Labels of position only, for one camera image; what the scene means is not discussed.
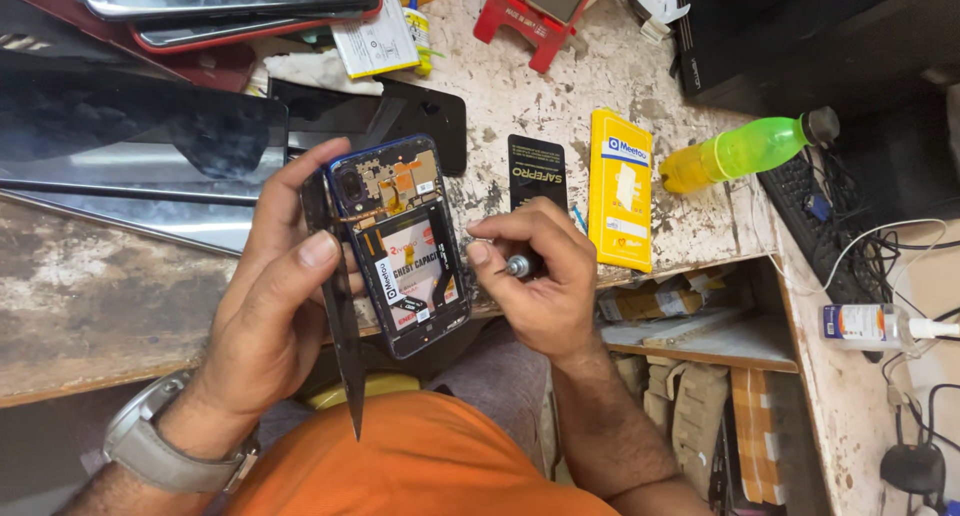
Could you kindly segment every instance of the workbench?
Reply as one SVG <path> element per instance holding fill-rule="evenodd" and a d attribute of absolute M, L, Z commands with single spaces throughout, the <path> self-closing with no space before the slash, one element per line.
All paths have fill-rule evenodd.
<path fill-rule="evenodd" d="M 518 33 L 501 30 L 489 45 L 473 37 L 483 2 L 425 5 L 431 42 L 446 58 L 434 59 L 429 80 L 397 76 L 466 103 L 466 172 L 444 179 L 458 230 L 509 211 L 510 134 L 564 148 L 569 203 L 587 217 L 594 109 L 609 107 L 651 132 L 655 163 L 751 119 L 685 104 L 668 72 L 672 40 L 657 45 L 642 38 L 621 0 L 599 0 L 586 10 L 576 40 L 547 74 L 527 66 L 532 47 Z M 815 286 L 765 195 L 751 206 L 758 187 L 754 178 L 740 178 L 680 196 L 664 191 L 654 173 L 654 270 L 642 275 L 601 265 L 598 286 L 749 260 L 765 251 L 777 254 L 789 278 Z M 236 258 L 6 201 L 0 202 L 0 222 L 0 407 L 198 363 Z M 464 232 L 459 239 L 461 245 L 470 240 Z M 884 504 L 901 513 L 906 495 L 884 493 L 878 472 L 883 452 L 895 442 L 879 367 L 858 352 L 824 345 L 819 307 L 829 301 L 825 293 L 796 291 L 783 279 L 780 285 L 795 344 L 793 371 L 803 379 L 834 513 L 880 514 Z M 474 304 L 477 315 L 497 311 L 482 293 Z M 369 302 L 357 307 L 365 334 L 374 333 Z"/>

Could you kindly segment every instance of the wristwatch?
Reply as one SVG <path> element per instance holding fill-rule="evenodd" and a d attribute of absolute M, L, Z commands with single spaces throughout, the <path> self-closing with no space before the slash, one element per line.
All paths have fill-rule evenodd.
<path fill-rule="evenodd" d="M 106 427 L 103 453 L 144 483 L 170 492 L 233 493 L 257 461 L 256 430 L 223 461 L 191 457 L 157 432 L 153 419 L 177 398 L 192 372 L 164 375 L 131 399 Z"/>

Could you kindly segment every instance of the screwdriver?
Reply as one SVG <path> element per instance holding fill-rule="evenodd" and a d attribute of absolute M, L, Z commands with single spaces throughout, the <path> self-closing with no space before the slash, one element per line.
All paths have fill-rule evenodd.
<path fill-rule="evenodd" d="M 507 266 L 496 271 L 495 274 L 506 272 L 510 276 L 524 278 L 539 272 L 544 268 L 544 258 L 536 252 L 517 253 L 507 259 Z"/>

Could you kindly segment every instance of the watch strap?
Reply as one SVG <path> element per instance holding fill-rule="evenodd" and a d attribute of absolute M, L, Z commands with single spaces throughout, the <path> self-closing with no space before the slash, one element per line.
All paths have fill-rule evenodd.
<path fill-rule="evenodd" d="M 223 490 L 246 460 L 243 453 L 227 461 L 192 458 L 171 447 L 143 418 L 136 420 L 109 456 L 150 486 L 188 493 Z"/>

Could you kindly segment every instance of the bottle cap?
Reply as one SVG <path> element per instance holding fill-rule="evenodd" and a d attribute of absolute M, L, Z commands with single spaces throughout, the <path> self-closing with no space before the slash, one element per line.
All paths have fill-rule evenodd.
<path fill-rule="evenodd" d="M 932 319 L 919 317 L 910 320 L 910 336 L 913 338 L 937 338 L 960 335 L 960 325 L 956 323 L 937 323 Z"/>
<path fill-rule="evenodd" d="M 830 106 L 813 109 L 800 117 L 803 134 L 810 143 L 832 142 L 840 135 L 840 119 Z"/>

